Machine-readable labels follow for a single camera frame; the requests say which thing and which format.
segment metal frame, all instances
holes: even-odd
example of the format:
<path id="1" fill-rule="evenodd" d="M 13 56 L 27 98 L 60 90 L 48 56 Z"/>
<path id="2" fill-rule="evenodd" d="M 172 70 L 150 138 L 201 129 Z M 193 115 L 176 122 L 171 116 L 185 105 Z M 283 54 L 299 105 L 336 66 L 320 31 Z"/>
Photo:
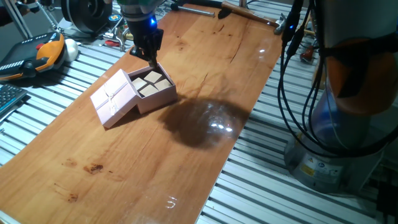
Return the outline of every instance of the metal frame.
<path id="1" fill-rule="evenodd" d="M 1 0 L 4 7 L 7 9 L 7 12 L 11 16 L 11 19 L 14 21 L 15 26 L 17 27 L 19 33 L 21 34 L 22 38 L 28 40 L 33 37 L 32 33 L 30 32 L 29 28 L 27 27 L 24 18 L 19 13 L 18 8 L 13 3 L 12 0 Z"/>

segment beige cube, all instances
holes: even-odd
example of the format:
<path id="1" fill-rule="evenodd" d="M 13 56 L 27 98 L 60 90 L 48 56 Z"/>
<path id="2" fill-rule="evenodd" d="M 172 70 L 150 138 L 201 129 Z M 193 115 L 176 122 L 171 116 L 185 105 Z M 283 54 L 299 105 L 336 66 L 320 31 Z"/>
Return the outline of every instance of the beige cube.
<path id="1" fill-rule="evenodd" d="M 172 84 L 169 81 L 167 81 L 167 79 L 163 79 L 162 81 L 155 83 L 155 87 L 159 91 L 164 90 L 170 86 L 172 86 Z"/>
<path id="2" fill-rule="evenodd" d="M 150 96 L 157 92 L 158 90 L 154 86 L 148 85 L 147 87 L 143 88 L 139 93 L 141 93 L 144 96 Z"/>
<path id="3" fill-rule="evenodd" d="M 139 91 L 142 87 L 144 87 L 147 82 L 142 80 L 142 78 L 136 78 L 134 81 L 131 82 L 134 88 Z"/>
<path id="4" fill-rule="evenodd" d="M 157 73 L 157 72 L 154 72 L 154 71 L 151 71 L 144 79 L 145 79 L 146 81 L 148 81 L 148 82 L 156 83 L 156 81 L 157 81 L 158 79 L 160 79 L 161 76 L 162 76 L 161 74 L 159 74 L 159 73 Z"/>

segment white object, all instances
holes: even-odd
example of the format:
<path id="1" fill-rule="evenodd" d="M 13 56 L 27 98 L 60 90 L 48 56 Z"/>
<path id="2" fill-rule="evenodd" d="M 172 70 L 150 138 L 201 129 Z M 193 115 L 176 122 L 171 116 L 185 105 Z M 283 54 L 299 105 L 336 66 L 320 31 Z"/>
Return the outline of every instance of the white object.
<path id="1" fill-rule="evenodd" d="M 142 80 L 142 78 L 136 78 L 134 81 L 131 82 L 134 88 L 139 91 L 142 87 L 144 87 L 147 82 Z"/>
<path id="2" fill-rule="evenodd" d="M 167 81 L 167 79 L 164 79 L 164 80 L 162 80 L 160 82 L 155 83 L 155 87 L 159 91 L 160 90 L 164 90 L 164 89 L 166 89 L 166 88 L 168 88 L 170 86 L 172 86 L 172 84 L 169 81 Z"/>
<path id="3" fill-rule="evenodd" d="M 145 87 L 143 90 L 140 91 L 140 93 L 144 96 L 149 96 L 157 92 L 158 90 L 152 85 L 148 85 L 147 87 Z"/>
<path id="4" fill-rule="evenodd" d="M 67 55 L 65 57 L 65 61 L 72 62 L 77 58 L 79 46 L 77 45 L 76 41 L 72 39 L 66 39 L 65 45 L 67 46 Z"/>
<path id="5" fill-rule="evenodd" d="M 155 83 L 161 76 L 161 74 L 152 71 L 144 79 L 148 82 Z"/>

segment wooden board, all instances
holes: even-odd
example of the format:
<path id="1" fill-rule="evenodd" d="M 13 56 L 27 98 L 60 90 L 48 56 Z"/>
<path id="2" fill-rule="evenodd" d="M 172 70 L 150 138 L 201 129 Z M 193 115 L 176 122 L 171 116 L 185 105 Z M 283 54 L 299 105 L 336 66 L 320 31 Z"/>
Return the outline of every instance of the wooden board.
<path id="1" fill-rule="evenodd" d="M 195 222 L 281 41 L 234 14 L 170 12 L 159 27 L 179 101 L 105 130 L 90 95 L 120 68 L 147 66 L 126 54 L 0 168 L 0 210 L 21 223 Z"/>

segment black cable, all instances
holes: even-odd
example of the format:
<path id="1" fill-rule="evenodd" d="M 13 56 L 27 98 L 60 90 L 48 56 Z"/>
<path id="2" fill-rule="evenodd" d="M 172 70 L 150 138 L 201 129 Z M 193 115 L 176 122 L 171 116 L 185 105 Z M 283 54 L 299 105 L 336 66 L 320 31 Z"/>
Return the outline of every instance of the black cable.
<path id="1" fill-rule="evenodd" d="M 253 2 L 262 2 L 262 1 L 259 1 L 259 0 L 251 0 L 251 1 L 248 1 L 248 2 L 246 3 L 247 9 L 250 9 L 250 8 L 249 8 L 249 4 L 251 4 L 251 3 L 253 3 Z"/>
<path id="2" fill-rule="evenodd" d="M 316 11 L 318 12 L 318 15 L 320 15 L 320 8 L 319 6 L 319 2 L 317 2 L 318 5 L 316 6 L 314 4 L 314 1 L 312 0 L 312 4 L 315 7 Z M 321 28 L 320 30 L 322 30 L 322 34 L 321 37 L 319 38 L 319 43 L 320 43 L 320 70 L 318 70 L 317 72 L 317 76 L 315 77 L 315 82 L 313 85 L 313 88 L 315 87 L 319 87 L 320 85 L 320 79 L 322 77 L 322 68 L 323 68 L 323 63 L 325 58 L 323 57 L 322 54 L 322 49 L 324 49 L 324 45 L 323 45 L 323 29 Z M 282 55 L 281 55 L 281 70 L 280 70 L 280 80 L 279 80 L 279 86 L 278 86 L 278 93 L 277 93 L 277 97 L 278 97 L 278 104 L 280 107 L 280 111 L 282 113 L 282 117 L 284 119 L 284 122 L 286 124 L 286 126 L 288 127 L 289 131 L 292 133 L 292 135 L 294 136 L 294 138 L 297 140 L 297 142 L 299 142 L 305 149 L 307 149 L 308 151 L 312 152 L 313 154 L 319 155 L 319 156 L 323 156 L 323 157 L 362 157 L 362 156 L 368 156 L 370 154 L 375 154 L 377 152 L 379 152 L 386 144 L 389 144 L 390 142 L 392 142 L 393 140 L 395 140 L 395 138 L 398 136 L 398 126 L 395 128 L 395 130 L 393 130 L 390 134 L 388 134 L 386 137 L 382 138 L 381 140 L 379 140 L 378 142 L 375 142 L 371 145 L 368 145 L 366 147 L 361 147 L 359 149 L 355 149 L 355 150 L 350 150 L 347 151 L 346 149 L 341 149 L 338 147 L 328 147 L 323 145 L 320 141 L 315 140 L 314 138 L 312 138 L 312 136 L 310 136 L 307 132 L 303 131 L 301 125 L 297 122 L 297 120 L 295 119 L 294 115 L 291 112 L 291 109 L 289 107 L 289 104 L 287 102 L 287 99 L 285 97 L 284 94 L 284 87 L 283 87 L 283 77 L 284 77 L 284 73 L 285 73 L 285 69 L 287 67 L 287 63 L 289 62 L 291 55 L 287 57 L 287 62 L 286 64 L 284 63 L 284 52 L 285 52 L 285 46 L 287 45 L 287 42 L 282 43 Z M 313 107 L 315 106 L 315 99 L 317 97 L 317 92 L 318 92 L 318 88 L 315 89 L 315 96 L 313 98 L 311 107 L 310 107 L 310 116 L 312 115 L 312 110 Z M 294 133 L 294 131 L 291 129 L 290 125 L 288 124 L 284 111 L 283 111 L 283 107 L 282 107 L 282 102 L 280 100 L 280 93 L 282 93 L 284 102 L 286 104 L 286 108 L 287 111 L 289 112 L 289 114 L 291 115 L 294 123 L 297 125 L 297 127 L 301 130 L 301 132 L 307 137 L 309 138 L 309 140 L 311 140 L 312 142 L 314 142 L 316 145 L 318 145 L 319 147 L 321 147 L 322 149 L 324 149 L 325 151 L 334 154 L 334 155 L 325 155 L 325 154 L 320 154 L 318 152 L 315 152 L 313 150 L 311 150 L 308 146 L 306 146 Z M 312 129 L 311 125 L 312 122 L 310 121 L 310 119 L 308 119 L 309 123 L 310 123 L 310 129 Z"/>

